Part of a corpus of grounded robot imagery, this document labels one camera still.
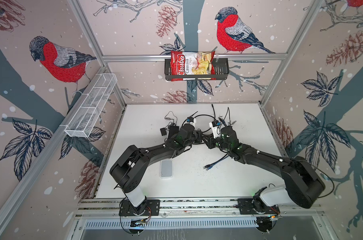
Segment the black network switch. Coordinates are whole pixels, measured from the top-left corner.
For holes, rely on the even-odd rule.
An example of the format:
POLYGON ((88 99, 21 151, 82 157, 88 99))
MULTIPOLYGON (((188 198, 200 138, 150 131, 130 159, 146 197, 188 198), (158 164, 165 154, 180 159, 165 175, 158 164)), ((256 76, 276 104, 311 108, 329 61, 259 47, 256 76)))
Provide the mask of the black network switch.
POLYGON ((178 126, 169 126, 168 127, 168 139, 172 139, 175 135, 177 135, 179 132, 178 126))

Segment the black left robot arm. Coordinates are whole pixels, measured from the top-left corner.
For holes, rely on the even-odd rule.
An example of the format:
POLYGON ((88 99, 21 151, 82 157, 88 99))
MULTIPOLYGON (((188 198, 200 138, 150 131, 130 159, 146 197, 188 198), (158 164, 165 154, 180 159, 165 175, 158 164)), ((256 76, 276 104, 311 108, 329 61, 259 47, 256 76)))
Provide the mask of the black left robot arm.
POLYGON ((191 124, 183 125, 164 143, 138 148, 129 146, 112 165, 109 174, 125 194, 132 207, 142 207, 146 196, 139 187, 148 166, 162 160, 173 159, 188 151, 194 143, 202 143, 203 133, 191 124))

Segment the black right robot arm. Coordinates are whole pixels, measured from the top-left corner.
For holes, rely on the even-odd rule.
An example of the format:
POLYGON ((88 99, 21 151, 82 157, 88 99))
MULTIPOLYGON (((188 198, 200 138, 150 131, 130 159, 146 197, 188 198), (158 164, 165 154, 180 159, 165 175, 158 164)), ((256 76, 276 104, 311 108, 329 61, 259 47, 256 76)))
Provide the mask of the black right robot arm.
POLYGON ((280 204, 296 204, 309 209, 326 188, 319 175, 304 158, 290 159, 261 152, 239 142, 232 127, 224 127, 216 137, 202 137, 202 141, 209 149, 218 148, 226 152, 236 162, 261 168, 283 179, 283 185, 263 187, 257 191, 253 196, 254 208, 257 211, 263 212, 267 207, 280 204))

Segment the black power adapter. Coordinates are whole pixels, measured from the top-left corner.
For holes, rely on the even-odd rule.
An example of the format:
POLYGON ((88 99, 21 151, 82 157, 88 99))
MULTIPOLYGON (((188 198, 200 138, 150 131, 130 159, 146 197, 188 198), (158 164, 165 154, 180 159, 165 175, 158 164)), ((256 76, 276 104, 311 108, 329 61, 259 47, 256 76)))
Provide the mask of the black power adapter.
POLYGON ((161 128, 160 129, 160 132, 161 132, 161 135, 162 136, 166 136, 167 135, 166 128, 161 128))

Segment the white grey flat device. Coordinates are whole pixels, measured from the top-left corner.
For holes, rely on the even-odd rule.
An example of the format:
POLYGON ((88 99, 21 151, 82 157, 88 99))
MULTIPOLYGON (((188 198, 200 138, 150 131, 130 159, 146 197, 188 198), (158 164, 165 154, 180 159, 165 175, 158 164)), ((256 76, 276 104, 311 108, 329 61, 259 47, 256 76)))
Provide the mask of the white grey flat device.
POLYGON ((170 179, 173 177, 173 161, 171 159, 160 162, 160 177, 170 179))

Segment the red cassava chips bag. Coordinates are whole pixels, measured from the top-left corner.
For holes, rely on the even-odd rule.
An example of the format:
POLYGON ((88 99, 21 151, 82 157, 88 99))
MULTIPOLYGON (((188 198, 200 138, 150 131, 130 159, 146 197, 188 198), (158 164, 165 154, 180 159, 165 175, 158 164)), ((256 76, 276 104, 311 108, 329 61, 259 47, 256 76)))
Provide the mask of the red cassava chips bag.
POLYGON ((172 76, 214 75, 213 52, 171 51, 170 67, 172 76))

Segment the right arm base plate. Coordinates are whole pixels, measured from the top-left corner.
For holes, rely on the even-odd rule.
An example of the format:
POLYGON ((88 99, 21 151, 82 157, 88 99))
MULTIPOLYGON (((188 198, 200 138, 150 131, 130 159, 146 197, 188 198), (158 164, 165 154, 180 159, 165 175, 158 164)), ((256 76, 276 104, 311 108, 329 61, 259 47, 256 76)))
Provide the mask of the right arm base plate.
POLYGON ((236 208, 241 215, 278 215, 280 209, 278 206, 268 207, 261 200, 252 198, 237 199, 236 208))

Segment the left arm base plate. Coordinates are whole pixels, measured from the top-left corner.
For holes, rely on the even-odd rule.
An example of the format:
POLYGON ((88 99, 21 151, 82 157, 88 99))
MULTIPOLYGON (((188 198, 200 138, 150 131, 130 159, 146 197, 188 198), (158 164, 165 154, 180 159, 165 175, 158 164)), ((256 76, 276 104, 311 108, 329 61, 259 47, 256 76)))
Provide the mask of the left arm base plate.
POLYGON ((128 199, 123 199, 119 204, 120 217, 134 216, 158 216, 160 208, 160 200, 145 199, 138 207, 134 207, 128 199))

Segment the white mesh wall shelf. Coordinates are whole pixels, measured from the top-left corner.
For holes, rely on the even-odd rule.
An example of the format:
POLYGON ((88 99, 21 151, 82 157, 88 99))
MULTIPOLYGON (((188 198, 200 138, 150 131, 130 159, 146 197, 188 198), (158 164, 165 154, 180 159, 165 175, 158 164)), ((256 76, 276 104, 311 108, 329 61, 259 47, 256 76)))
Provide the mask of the white mesh wall shelf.
POLYGON ((90 136, 116 82, 115 74, 103 73, 96 76, 96 82, 65 129, 69 137, 90 136))

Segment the aluminium front rail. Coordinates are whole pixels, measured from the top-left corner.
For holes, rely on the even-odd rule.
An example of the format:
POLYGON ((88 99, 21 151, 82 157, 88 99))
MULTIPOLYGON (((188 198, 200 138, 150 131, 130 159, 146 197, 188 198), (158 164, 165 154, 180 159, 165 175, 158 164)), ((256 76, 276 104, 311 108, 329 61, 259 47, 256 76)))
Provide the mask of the aluminium front rail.
MULTIPOLYGON (((113 219, 118 218, 121 199, 86 199, 80 201, 74 218, 79 219, 113 219)), ((160 198, 156 208, 157 216, 153 218, 199 218, 199 217, 261 217, 239 203, 237 197, 222 198, 160 198)), ((304 209, 293 204, 280 205, 278 210, 269 209, 265 216, 276 215, 280 218, 291 216, 324 216, 320 204, 304 209)))

